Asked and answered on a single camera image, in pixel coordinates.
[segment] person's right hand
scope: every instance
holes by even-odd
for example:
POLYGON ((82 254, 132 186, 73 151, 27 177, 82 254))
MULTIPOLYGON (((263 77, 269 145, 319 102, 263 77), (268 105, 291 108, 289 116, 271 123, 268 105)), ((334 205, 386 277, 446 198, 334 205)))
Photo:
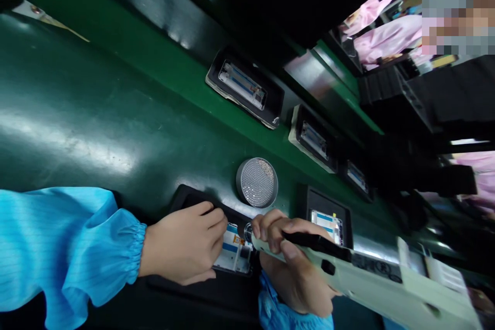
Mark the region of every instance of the person's right hand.
POLYGON ((303 232, 331 241, 328 232, 303 219, 289 219, 278 209, 270 210, 264 216, 256 216, 252 228, 257 239, 267 241, 272 253, 282 252, 287 262, 264 252, 259 253, 261 266, 278 295, 298 313, 328 317, 333 310, 332 298, 341 294, 328 286, 306 255, 282 236, 282 232, 303 232))
POLYGON ((181 285, 216 278, 227 217, 210 202, 173 212, 146 229, 139 277, 158 274, 181 285))

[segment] label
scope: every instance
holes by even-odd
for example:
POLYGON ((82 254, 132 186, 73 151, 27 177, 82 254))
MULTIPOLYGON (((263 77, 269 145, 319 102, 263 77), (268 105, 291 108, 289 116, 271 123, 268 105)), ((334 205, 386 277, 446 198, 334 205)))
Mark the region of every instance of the label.
POLYGON ((402 283, 401 268, 393 263, 357 253, 352 255, 351 263, 357 268, 388 278, 396 283, 402 283))
POLYGON ((245 241, 243 239, 241 239, 239 236, 234 236, 234 244, 238 244, 240 243, 242 246, 244 246, 245 244, 245 241))

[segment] blue anti-static garment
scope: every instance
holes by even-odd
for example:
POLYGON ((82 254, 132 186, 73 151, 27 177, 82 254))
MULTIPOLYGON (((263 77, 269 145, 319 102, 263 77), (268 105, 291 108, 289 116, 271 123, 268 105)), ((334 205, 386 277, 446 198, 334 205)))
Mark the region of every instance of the blue anti-static garment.
MULTIPOLYGON (((117 210, 110 191, 58 187, 0 190, 0 311, 46 297, 45 326, 75 329, 88 299, 101 306, 136 281, 146 225, 117 210)), ((261 277, 260 322, 265 329, 333 328, 331 316, 299 315, 278 302, 261 277)))

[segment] green workbench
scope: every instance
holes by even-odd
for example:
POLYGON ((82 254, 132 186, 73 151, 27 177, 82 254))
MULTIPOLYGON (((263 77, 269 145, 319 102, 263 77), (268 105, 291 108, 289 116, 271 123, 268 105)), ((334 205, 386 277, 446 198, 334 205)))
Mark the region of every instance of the green workbench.
MULTIPOLYGON (((286 120, 268 130, 217 95, 204 82, 211 61, 194 58, 114 0, 29 1, 90 42, 24 16, 0 15, 1 188, 103 187, 153 222, 167 213, 178 185, 187 184, 254 216, 258 210, 238 200, 235 174, 247 158, 263 157, 278 175, 275 207, 293 216, 297 185, 309 184, 351 209, 356 250, 397 261, 400 231, 386 203, 363 201, 297 150, 286 120)), ((291 91, 286 97, 303 99, 291 91)), ((174 305, 138 281, 92 309, 89 321, 159 327, 156 313, 174 305)), ((343 304, 339 313, 358 311, 353 306, 343 304)), ((176 323, 191 321, 179 307, 174 313, 176 323)))

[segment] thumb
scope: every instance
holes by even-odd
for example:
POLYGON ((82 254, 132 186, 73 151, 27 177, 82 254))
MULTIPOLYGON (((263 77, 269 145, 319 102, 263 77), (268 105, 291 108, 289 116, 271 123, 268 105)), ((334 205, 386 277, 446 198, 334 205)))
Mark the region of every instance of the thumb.
POLYGON ((311 276, 314 269, 313 264, 297 246, 290 241, 284 240, 280 244, 280 249, 293 276, 298 278, 311 276))

